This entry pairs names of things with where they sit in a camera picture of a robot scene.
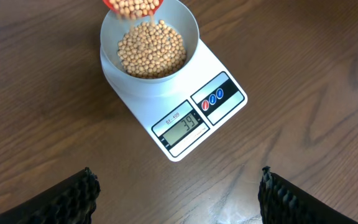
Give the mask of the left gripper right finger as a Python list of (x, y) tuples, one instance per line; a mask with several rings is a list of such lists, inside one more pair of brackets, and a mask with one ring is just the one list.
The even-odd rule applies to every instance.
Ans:
[(271, 172), (269, 166), (262, 169), (258, 200), (263, 224), (358, 224)]

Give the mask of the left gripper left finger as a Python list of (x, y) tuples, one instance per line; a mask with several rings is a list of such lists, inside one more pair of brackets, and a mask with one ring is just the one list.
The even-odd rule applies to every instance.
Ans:
[(0, 224), (91, 224), (101, 187), (86, 167), (28, 201), (0, 214)]

